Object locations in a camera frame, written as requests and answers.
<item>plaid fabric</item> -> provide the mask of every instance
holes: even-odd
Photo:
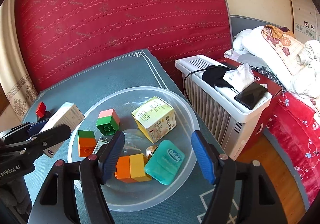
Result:
[[[287,90],[285,89],[284,85],[282,85],[280,80],[275,76],[275,74],[270,72],[267,68],[265,68],[265,67],[255,68],[255,67],[252,67],[252,66],[250,66],[250,68],[252,70],[254,70],[254,71],[257,71],[261,75],[267,77],[268,79],[272,80],[273,82],[278,84],[280,87],[282,87],[282,93],[287,92]]]

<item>table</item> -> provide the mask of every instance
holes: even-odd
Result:
[[[35,110],[39,102],[54,113],[66,101],[75,103],[84,114],[90,107],[102,98],[125,88],[136,86],[156,86],[168,89],[183,96],[181,91],[170,79],[157,59],[147,49],[142,49],[108,60],[94,67],[69,77],[66,80],[41,92],[29,109],[23,122],[36,121]],[[219,151],[221,147],[197,116],[200,130],[205,139],[214,144]],[[67,161],[69,140],[65,141],[53,159],[46,155],[35,161],[35,171],[26,175],[25,180],[32,202],[44,182],[49,170],[58,159]],[[210,185],[202,176],[199,165],[196,163],[192,173],[182,187],[164,202],[138,212],[111,212],[117,224],[128,223],[199,223],[205,214],[212,197],[214,186]],[[77,207],[82,224],[90,223],[85,212],[81,193],[75,188]],[[233,205],[228,223],[236,223],[241,182],[236,183]]]

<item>black cable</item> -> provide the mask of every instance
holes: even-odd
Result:
[[[200,72],[200,71],[205,71],[207,69],[210,69],[212,67],[207,67],[206,69],[199,69],[199,70],[196,70],[196,71],[193,71],[193,72],[190,72],[188,75],[185,76],[184,80],[183,80],[183,90],[184,90],[184,93],[186,95],[186,98],[188,99],[189,103],[191,104],[191,101],[189,99],[189,96],[188,96],[188,93],[187,93],[187,90],[186,90],[186,80],[188,78],[188,76],[192,75],[193,73],[196,73],[196,72]]]

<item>toy block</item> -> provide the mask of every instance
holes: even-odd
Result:
[[[109,109],[100,112],[96,127],[104,136],[106,136],[114,134],[116,131],[118,131],[119,124],[120,119],[116,114],[116,111],[114,109]]]
[[[129,156],[121,156],[116,165],[115,177],[123,182],[137,182],[130,177],[130,159]]]
[[[138,182],[151,181],[152,177],[144,171],[147,162],[143,153],[130,155],[130,177]]]
[[[79,157],[87,157],[93,153],[97,144],[94,132],[79,130],[77,134]]]
[[[47,106],[43,102],[40,102],[36,109],[36,115],[39,116],[39,118],[44,117],[46,108]]]

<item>beige curtain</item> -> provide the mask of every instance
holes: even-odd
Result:
[[[24,64],[14,21],[14,0],[0,7],[0,83],[20,120],[38,93]]]

